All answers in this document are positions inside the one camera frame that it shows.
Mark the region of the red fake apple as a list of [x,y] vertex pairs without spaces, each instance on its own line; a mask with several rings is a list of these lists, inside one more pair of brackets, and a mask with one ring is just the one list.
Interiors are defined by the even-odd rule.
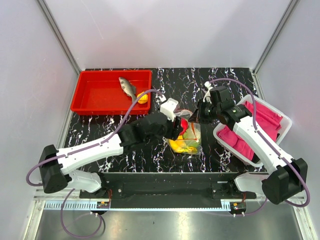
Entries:
[[183,135],[189,127],[189,122],[185,118],[182,118],[180,126],[182,127],[182,131],[181,131],[180,135]]

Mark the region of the clear zip top bag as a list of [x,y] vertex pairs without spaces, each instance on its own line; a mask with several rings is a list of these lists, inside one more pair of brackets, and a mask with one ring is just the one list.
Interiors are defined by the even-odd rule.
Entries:
[[177,154],[199,155],[202,152],[200,124],[189,122],[192,112],[187,109],[181,109],[175,115],[181,118],[183,131],[177,140],[166,139],[166,142]]

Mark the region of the yellow orange fake fruit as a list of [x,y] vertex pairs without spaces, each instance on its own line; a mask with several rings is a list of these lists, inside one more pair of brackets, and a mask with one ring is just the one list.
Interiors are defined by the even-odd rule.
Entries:
[[139,98],[138,104],[140,105],[146,104],[149,99],[148,94],[145,93],[144,91],[139,93],[136,97]]

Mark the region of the grey fake fish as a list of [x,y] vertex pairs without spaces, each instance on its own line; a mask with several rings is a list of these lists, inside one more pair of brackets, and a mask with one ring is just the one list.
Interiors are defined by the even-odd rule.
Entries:
[[132,85],[127,79],[124,77],[119,77],[118,78],[121,89],[123,92],[128,96],[131,97],[132,103],[134,103],[137,99],[136,97],[136,87]]

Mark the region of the yellow fake banana bunch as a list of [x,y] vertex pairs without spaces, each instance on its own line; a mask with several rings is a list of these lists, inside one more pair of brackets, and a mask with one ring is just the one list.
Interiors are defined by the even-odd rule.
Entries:
[[195,155],[198,153],[197,147],[199,146],[199,142],[196,138],[184,138],[182,135],[179,135],[176,140],[168,139],[167,143],[178,154]]

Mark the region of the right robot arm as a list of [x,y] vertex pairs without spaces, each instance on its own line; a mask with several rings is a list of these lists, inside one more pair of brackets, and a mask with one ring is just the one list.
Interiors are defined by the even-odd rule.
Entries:
[[306,185],[308,165],[302,158],[294,159],[277,145],[256,122],[256,112],[245,105],[234,103],[225,86],[212,87],[206,82],[207,92],[198,101],[189,122],[211,124],[219,120],[238,135],[263,163],[267,174],[242,173],[227,185],[228,195],[239,198],[244,192],[263,194],[275,205],[288,202],[300,192],[306,193],[305,207],[310,202]]

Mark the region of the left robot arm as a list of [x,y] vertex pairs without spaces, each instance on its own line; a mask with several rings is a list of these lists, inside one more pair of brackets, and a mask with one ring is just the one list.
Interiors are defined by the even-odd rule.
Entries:
[[82,145],[60,149],[48,145],[39,161],[42,164],[39,171],[43,191],[52,194],[71,188],[103,198],[108,193],[107,184],[98,173],[81,171],[82,166],[103,158],[126,154],[157,138],[176,140],[183,130],[180,117],[169,119],[165,114],[156,112]]

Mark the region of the green fake cabbage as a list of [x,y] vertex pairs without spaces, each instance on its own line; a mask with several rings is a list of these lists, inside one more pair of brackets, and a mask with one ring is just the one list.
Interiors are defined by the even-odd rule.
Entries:
[[191,128],[188,128],[186,132],[182,135],[184,140],[193,140],[195,141],[197,139],[197,136],[195,135],[194,131]]

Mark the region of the pink cloth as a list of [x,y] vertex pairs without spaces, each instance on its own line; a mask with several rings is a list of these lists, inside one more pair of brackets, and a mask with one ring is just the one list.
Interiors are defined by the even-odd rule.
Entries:
[[[276,141],[279,130],[282,128],[280,122],[283,117],[260,102],[255,102],[257,123],[273,141]],[[245,158],[250,161],[253,160],[254,151],[241,137],[231,131],[227,126],[218,130],[217,136]]]

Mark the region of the white plastic basket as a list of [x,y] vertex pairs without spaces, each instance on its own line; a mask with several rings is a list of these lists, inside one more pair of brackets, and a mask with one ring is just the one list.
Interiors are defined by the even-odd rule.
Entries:
[[[283,119],[280,122],[281,129],[278,132],[276,141],[273,141],[268,134],[261,128],[261,126],[257,123],[256,126],[258,128],[258,131],[263,134],[263,136],[275,147],[277,148],[277,151],[280,152],[281,148],[279,147],[279,144],[284,139],[288,131],[290,130],[292,126],[292,121],[289,117],[284,115],[281,111],[276,109],[275,107],[271,106],[264,100],[255,97],[254,98],[255,103],[258,101],[262,105],[265,105],[266,107],[270,108],[277,114],[281,115]],[[240,161],[242,161],[245,165],[251,165],[255,168],[259,168],[261,166],[264,166],[267,169],[274,169],[278,165],[284,165],[284,161],[279,160],[276,153],[271,149],[271,147],[263,140],[263,138],[256,132],[254,126],[253,126],[253,118],[250,116],[247,116],[241,120],[241,122],[235,127],[234,132],[239,137],[241,137],[248,145],[249,147],[254,151],[253,159],[249,160],[246,157],[244,157],[242,154],[240,154],[238,151],[231,148],[228,144],[226,144],[222,139],[218,138],[217,132],[224,128],[226,125],[223,125],[219,123],[213,130],[213,136],[217,140],[217,142],[223,146],[225,149],[227,149],[229,152],[231,152],[234,156],[236,156]]]

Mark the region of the red plastic bin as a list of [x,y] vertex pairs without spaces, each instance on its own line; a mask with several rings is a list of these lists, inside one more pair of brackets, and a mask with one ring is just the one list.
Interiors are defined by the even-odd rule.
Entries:
[[122,90],[119,77],[140,94],[152,88],[151,70],[87,70],[79,75],[70,110],[80,116],[125,115],[132,98]]

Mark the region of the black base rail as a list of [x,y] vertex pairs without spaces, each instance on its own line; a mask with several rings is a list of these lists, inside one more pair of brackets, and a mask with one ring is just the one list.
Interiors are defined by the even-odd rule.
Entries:
[[110,172],[101,173],[102,190],[89,193],[82,190],[81,199],[102,199],[110,190],[113,199],[125,199],[131,196],[169,196],[200,195],[212,199],[253,200],[254,192],[241,193],[231,184],[238,173],[218,172]]

